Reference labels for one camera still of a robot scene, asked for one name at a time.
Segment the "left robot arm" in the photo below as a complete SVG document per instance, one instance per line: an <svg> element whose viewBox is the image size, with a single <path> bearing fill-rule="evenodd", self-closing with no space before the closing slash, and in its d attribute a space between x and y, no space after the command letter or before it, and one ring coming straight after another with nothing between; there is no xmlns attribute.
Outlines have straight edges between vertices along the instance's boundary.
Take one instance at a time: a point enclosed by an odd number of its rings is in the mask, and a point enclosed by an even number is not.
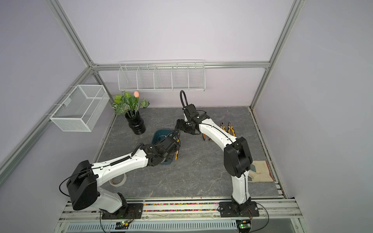
<svg viewBox="0 0 373 233"><path fill-rule="evenodd" d="M169 156L174 156L179 151L180 146L179 135L168 135L156 144L140 143L131 153L112 160L93 164L87 160L80 162L67 180L73 210L94 207L111 214L127 214L129 207L125 197L101 186L130 171L165 162Z"/></svg>

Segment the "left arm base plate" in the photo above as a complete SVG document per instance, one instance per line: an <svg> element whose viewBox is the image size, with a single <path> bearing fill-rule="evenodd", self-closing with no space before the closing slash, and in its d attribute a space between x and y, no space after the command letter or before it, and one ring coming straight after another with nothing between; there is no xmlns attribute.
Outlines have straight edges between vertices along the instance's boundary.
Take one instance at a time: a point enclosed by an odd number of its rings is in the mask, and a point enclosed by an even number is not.
<svg viewBox="0 0 373 233"><path fill-rule="evenodd" d="M130 203L121 207L114 213L103 211L101 219L140 219L143 213L144 205L142 203Z"/></svg>

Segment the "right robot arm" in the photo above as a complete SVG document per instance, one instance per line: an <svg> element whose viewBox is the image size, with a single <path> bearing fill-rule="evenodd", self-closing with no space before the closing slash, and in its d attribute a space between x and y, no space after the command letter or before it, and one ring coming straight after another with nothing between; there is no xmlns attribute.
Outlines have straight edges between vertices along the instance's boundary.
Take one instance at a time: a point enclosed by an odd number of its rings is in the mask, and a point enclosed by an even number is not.
<svg viewBox="0 0 373 233"><path fill-rule="evenodd" d="M183 112L184 119L179 119L175 128L191 135L204 134L222 149L224 167L232 178L232 207L239 211L248 209L251 197L247 178L253 159L247 140L229 134L207 114L199 114L193 104L183 106Z"/></svg>

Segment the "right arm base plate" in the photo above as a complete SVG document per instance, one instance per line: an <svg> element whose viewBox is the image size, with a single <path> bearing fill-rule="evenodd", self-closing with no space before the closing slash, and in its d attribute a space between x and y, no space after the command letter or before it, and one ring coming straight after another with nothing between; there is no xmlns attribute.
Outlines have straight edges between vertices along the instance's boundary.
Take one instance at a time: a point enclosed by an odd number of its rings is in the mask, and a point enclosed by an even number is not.
<svg viewBox="0 0 373 233"><path fill-rule="evenodd" d="M244 204L235 202L220 202L217 208L221 217L258 217L259 210L256 202L248 201Z"/></svg>

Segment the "yellow grey pliers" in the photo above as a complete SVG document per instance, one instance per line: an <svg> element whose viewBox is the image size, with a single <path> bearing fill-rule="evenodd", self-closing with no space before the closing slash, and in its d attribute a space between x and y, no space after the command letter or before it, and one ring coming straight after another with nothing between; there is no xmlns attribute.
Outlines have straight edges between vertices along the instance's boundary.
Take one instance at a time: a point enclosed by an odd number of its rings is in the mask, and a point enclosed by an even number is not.
<svg viewBox="0 0 373 233"><path fill-rule="evenodd" d="M177 151L176 154L175 154L175 160L177 160L177 158L178 158L178 153L179 153L179 151Z"/></svg>

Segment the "yellow black pliers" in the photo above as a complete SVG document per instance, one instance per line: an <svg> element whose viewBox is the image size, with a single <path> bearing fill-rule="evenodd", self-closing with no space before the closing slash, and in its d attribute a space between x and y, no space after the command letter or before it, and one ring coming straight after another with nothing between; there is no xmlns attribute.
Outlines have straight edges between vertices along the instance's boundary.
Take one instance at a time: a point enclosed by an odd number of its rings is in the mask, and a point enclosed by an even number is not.
<svg viewBox="0 0 373 233"><path fill-rule="evenodd" d="M226 128L223 122L220 123L220 128L223 129L226 132Z"/></svg>
<svg viewBox="0 0 373 233"><path fill-rule="evenodd" d="M228 123L228 133L232 136L236 136L233 124L231 121Z"/></svg>

